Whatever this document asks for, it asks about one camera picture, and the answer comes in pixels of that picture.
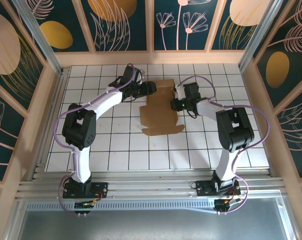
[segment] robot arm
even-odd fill
[[[241,157],[239,151],[247,148],[254,140],[254,132],[248,115],[243,107],[222,108],[214,105],[204,97],[201,98],[196,82],[184,84],[176,88],[177,98],[170,103],[174,111],[186,110],[193,116],[203,116],[216,121],[222,154],[219,164],[212,176],[212,191],[225,193],[237,183],[235,178],[236,162]]]
[[[93,104],[89,102],[88,107],[66,115],[62,135],[65,137],[65,142],[75,148],[75,161],[73,161],[75,163],[75,166],[73,166],[74,174],[69,179],[68,184],[72,188],[72,192],[88,196],[91,191],[89,154],[91,144],[96,137],[96,122],[98,118],[114,105],[123,102],[126,98],[141,98],[157,91],[154,82],[142,82],[143,74],[139,69],[135,70],[135,78],[129,85],[119,90],[111,91],[129,81],[134,73],[134,69],[131,66],[126,67],[122,77],[118,77],[108,85],[108,88],[105,90],[108,94],[101,95]],[[81,105],[72,103],[68,110],[79,107]]]

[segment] white tiled floor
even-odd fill
[[[109,83],[121,76],[125,65],[73,66],[66,86],[60,112],[71,103],[85,103],[103,93]],[[224,105],[249,105],[249,98],[236,64],[138,64],[145,71],[145,79],[174,79],[178,84],[195,74],[213,81],[216,99]],[[201,78],[196,78],[202,97],[211,97],[213,89]],[[96,123],[96,137],[91,146],[90,169],[93,172],[118,170],[159,169],[209,169],[219,164],[222,146],[219,142],[217,123],[198,116],[192,119],[186,112],[178,112],[178,125],[185,130],[178,134],[147,136],[142,133],[140,106],[146,98],[131,103],[120,103],[104,113]],[[256,143],[258,126],[251,110],[247,110],[254,129]],[[63,120],[58,125],[61,135]],[[68,149],[51,143],[46,171],[61,172],[72,169]],[[243,154],[239,168],[267,167],[268,161],[262,144]]]

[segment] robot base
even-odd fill
[[[239,186],[239,182],[235,179],[234,184],[228,188],[225,188],[221,191],[217,191],[214,188],[214,180],[207,181],[196,181],[195,189],[198,197],[212,197],[212,196],[233,196],[233,195],[241,195],[241,190]]]
[[[107,193],[107,182],[91,182],[90,177],[85,183],[81,183],[71,178],[63,185],[62,197],[64,199],[104,199]]]

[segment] dark teal wallpaper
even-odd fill
[[[71,0],[27,0],[26,3],[54,52],[89,51]]]
[[[155,0],[154,50],[204,50],[217,2]]]
[[[302,93],[277,115],[297,172],[302,178]]]
[[[267,37],[269,36],[270,32],[272,31],[273,27],[275,26],[277,20],[279,19],[283,9],[285,8],[285,6],[287,5],[289,0],[283,0],[283,2],[281,3],[281,7],[280,9],[278,10],[278,12],[276,13],[270,27],[268,28],[268,30],[266,31],[265,35],[263,36],[259,46],[257,46],[254,54],[253,54],[253,57],[256,58],[257,54],[260,52],[260,49],[262,48],[263,44],[265,43]]]
[[[145,0],[81,0],[95,50],[147,50]]]
[[[0,3],[0,85],[29,108],[43,65]]]
[[[276,107],[302,81],[302,1],[296,1],[257,63]]]
[[[24,118],[0,97],[0,181],[6,173]]]
[[[267,6],[265,0],[227,0],[212,50],[244,50]]]

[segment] cardboard box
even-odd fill
[[[178,134],[185,129],[178,125],[178,114],[170,107],[170,101],[175,97],[175,82],[173,79],[155,80],[157,91],[146,97],[146,105],[140,107],[142,132],[148,136]]]

